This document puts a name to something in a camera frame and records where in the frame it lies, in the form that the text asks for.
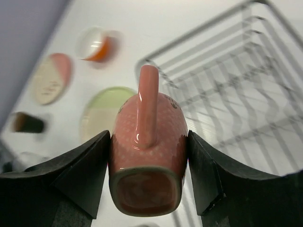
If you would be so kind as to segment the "pink ceramic mug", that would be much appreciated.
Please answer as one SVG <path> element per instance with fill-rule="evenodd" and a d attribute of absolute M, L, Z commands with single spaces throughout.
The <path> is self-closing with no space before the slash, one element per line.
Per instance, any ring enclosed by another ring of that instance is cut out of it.
<path fill-rule="evenodd" d="M 119 211 L 154 217 L 179 206 L 187 135 L 181 107 L 159 91 L 158 69 L 143 65 L 138 93 L 121 106 L 111 137 L 109 189 Z"/>

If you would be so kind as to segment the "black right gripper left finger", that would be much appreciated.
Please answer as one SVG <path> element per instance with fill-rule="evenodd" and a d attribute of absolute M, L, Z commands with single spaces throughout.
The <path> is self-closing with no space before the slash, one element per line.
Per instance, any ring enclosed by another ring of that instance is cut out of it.
<path fill-rule="evenodd" d="M 3 227 L 89 227 L 97 217 L 110 133 L 23 172 L 0 176 Z"/>

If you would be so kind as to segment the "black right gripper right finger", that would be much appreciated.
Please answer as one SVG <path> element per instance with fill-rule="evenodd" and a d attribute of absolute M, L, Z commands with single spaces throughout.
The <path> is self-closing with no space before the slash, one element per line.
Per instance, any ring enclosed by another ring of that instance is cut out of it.
<path fill-rule="evenodd" d="M 302 171 L 284 176 L 262 172 L 218 151 L 192 131 L 187 151 L 203 226 L 302 226 Z"/>

